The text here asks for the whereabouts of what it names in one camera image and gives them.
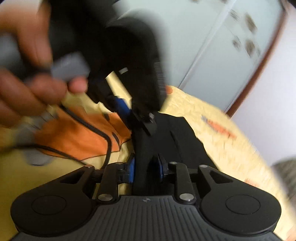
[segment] white cabinet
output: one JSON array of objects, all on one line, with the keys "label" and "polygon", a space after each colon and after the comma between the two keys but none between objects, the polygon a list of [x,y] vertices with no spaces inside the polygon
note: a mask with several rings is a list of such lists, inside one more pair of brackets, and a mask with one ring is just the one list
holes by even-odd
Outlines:
[{"label": "white cabinet", "polygon": [[179,86],[204,44],[223,0],[120,0],[114,5],[121,14],[150,14],[158,27],[168,83]]},{"label": "white cabinet", "polygon": [[181,89],[226,111],[264,57],[282,11],[278,0],[237,0]]}]

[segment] brown door frame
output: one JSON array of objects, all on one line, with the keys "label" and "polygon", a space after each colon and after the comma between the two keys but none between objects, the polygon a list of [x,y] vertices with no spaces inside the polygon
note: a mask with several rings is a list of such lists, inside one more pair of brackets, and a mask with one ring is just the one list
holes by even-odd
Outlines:
[{"label": "brown door frame", "polygon": [[247,97],[247,95],[249,94],[249,92],[251,91],[251,89],[253,88],[253,86],[255,85],[256,81],[258,80],[258,78],[260,77],[261,73],[263,72],[266,64],[268,63],[268,60],[270,59],[275,47],[277,46],[277,43],[279,42],[279,39],[281,38],[282,35],[282,31],[284,29],[284,25],[286,22],[286,18],[287,18],[287,11],[286,9],[283,7],[284,11],[283,14],[281,16],[281,19],[279,21],[278,24],[278,28],[276,30],[276,34],[275,37],[268,49],[268,51],[266,52],[264,59],[262,60],[261,64],[259,65],[259,67],[257,68],[256,72],[254,73],[254,75],[252,76],[252,78],[250,79],[250,81],[247,83],[246,87],[243,89],[243,91],[240,93],[240,95],[238,96],[238,98],[235,100],[235,102],[232,104],[232,106],[229,108],[229,110],[227,111],[227,115],[229,117],[232,117],[233,114],[237,111],[237,109],[239,108],[239,106],[242,104],[242,102],[245,100],[245,98]]}]

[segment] yellow fabric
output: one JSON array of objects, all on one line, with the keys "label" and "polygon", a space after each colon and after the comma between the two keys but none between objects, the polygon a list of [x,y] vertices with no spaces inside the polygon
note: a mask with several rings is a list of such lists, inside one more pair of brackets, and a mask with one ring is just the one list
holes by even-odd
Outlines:
[{"label": "yellow fabric", "polygon": [[[124,98],[130,105],[131,97],[117,81],[114,73],[110,74],[108,82],[114,94]],[[175,87],[172,88],[173,92],[169,95],[162,112],[184,116],[196,136],[203,142],[208,155],[221,171],[273,194],[282,207],[282,215],[275,233],[283,240],[287,240],[290,234],[296,234],[292,231],[292,228],[296,226],[293,209],[272,170],[264,163],[249,140],[220,110]],[[64,104],[66,106],[80,105],[87,113],[107,111],[102,104],[94,104],[86,95],[79,97],[68,95]],[[225,127],[236,138],[229,138],[227,135],[218,133],[201,119],[202,116]],[[0,148],[13,144],[15,133],[15,130],[0,129]],[[131,151],[131,143],[125,143],[120,152],[112,153],[111,162],[126,161]],[[85,162],[101,165],[101,159],[98,157],[87,159]],[[25,163],[21,151],[0,155],[0,241],[9,240],[17,232],[10,218],[9,209],[18,195],[79,167],[80,164],[62,158],[55,158],[53,162],[44,167],[29,166]],[[120,191],[121,193],[126,192],[127,187],[121,185]],[[290,238],[291,241],[296,240],[296,237],[291,236]]]}]

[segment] finger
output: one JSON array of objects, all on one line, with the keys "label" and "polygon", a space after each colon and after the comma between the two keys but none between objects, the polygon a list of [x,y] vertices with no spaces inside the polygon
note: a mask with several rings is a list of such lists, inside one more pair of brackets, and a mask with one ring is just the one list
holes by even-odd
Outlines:
[{"label": "finger", "polygon": [[17,27],[20,50],[37,66],[50,66],[52,63],[49,19],[50,7],[43,3],[37,14],[29,16]]},{"label": "finger", "polygon": [[0,124],[5,127],[12,127],[18,124],[20,120],[21,116],[0,100]]},{"label": "finger", "polygon": [[48,74],[39,74],[29,85],[32,93],[43,103],[54,105],[61,102],[67,92],[67,84]]},{"label": "finger", "polygon": [[0,70],[0,99],[20,115],[39,115],[46,109],[24,83],[5,69]]},{"label": "finger", "polygon": [[87,92],[87,79],[85,77],[75,77],[69,82],[68,90],[72,93]]},{"label": "finger", "polygon": [[20,50],[36,66],[48,66],[52,52],[48,40],[50,8],[42,4],[38,13],[17,5],[0,11],[0,29],[17,36]]}]

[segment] ribbed plastic surface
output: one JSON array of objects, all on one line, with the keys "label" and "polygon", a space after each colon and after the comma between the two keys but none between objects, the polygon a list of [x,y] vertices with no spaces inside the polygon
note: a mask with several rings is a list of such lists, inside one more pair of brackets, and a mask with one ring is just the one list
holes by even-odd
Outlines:
[{"label": "ribbed plastic surface", "polygon": [[59,237],[34,237],[19,233],[13,241],[279,241],[273,233],[235,237],[206,223],[196,208],[172,196],[122,196],[113,205],[100,206],[91,220]]}]

